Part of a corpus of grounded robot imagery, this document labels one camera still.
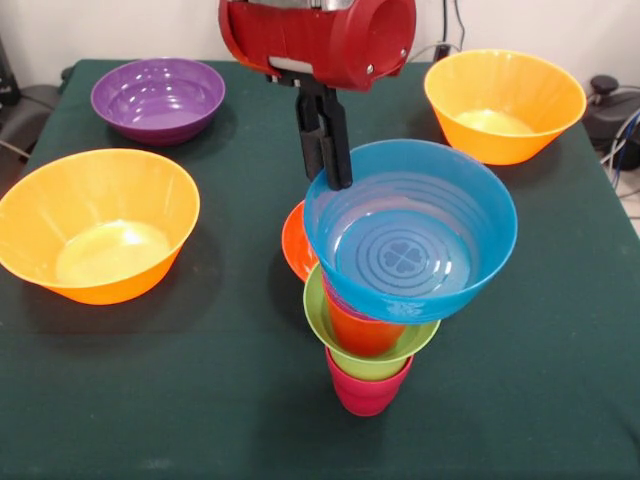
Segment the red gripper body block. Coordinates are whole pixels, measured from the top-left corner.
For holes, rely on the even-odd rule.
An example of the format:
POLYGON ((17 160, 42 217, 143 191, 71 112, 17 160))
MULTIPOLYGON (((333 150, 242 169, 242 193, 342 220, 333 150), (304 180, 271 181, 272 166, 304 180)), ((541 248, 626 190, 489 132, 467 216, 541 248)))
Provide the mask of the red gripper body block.
POLYGON ((367 91, 399 73, 416 32, 413 1, 221 1, 233 57, 255 71, 310 73, 332 88, 367 91))

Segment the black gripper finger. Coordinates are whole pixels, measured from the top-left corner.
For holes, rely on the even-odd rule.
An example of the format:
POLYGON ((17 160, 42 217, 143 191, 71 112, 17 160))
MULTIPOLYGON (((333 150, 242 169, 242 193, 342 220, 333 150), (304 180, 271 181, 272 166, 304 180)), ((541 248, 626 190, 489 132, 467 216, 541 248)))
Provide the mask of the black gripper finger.
POLYGON ((324 168, 322 139, 325 136, 325 115, 321 98, 300 89, 296 99, 296 118, 305 172, 313 181, 324 168))
POLYGON ((324 122, 321 152, 327 182, 332 190, 346 189, 353 182, 346 113, 333 88, 324 87, 319 101, 324 122))

